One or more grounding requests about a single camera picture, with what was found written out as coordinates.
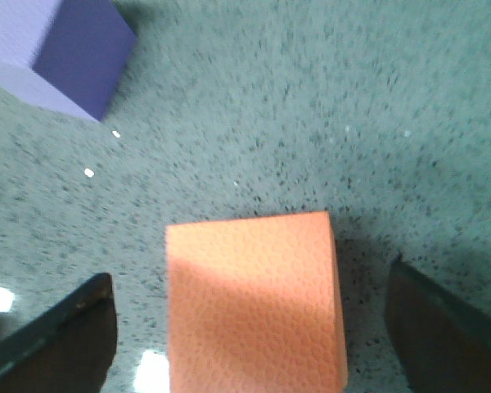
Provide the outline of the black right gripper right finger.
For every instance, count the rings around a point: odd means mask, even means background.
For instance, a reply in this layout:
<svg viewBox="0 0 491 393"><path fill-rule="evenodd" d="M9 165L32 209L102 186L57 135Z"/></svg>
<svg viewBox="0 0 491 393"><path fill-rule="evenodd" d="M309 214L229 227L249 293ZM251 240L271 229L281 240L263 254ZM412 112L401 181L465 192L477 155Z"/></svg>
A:
<svg viewBox="0 0 491 393"><path fill-rule="evenodd" d="M412 391L491 392L491 317L401 259L385 325Z"/></svg>

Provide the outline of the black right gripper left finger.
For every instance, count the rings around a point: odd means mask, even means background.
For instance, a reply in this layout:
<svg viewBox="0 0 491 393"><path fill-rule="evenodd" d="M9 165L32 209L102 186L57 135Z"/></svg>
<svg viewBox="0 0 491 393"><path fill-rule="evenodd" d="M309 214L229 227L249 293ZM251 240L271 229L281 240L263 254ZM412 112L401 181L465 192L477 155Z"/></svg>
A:
<svg viewBox="0 0 491 393"><path fill-rule="evenodd" d="M118 342L108 273L0 341L0 392L99 392Z"/></svg>

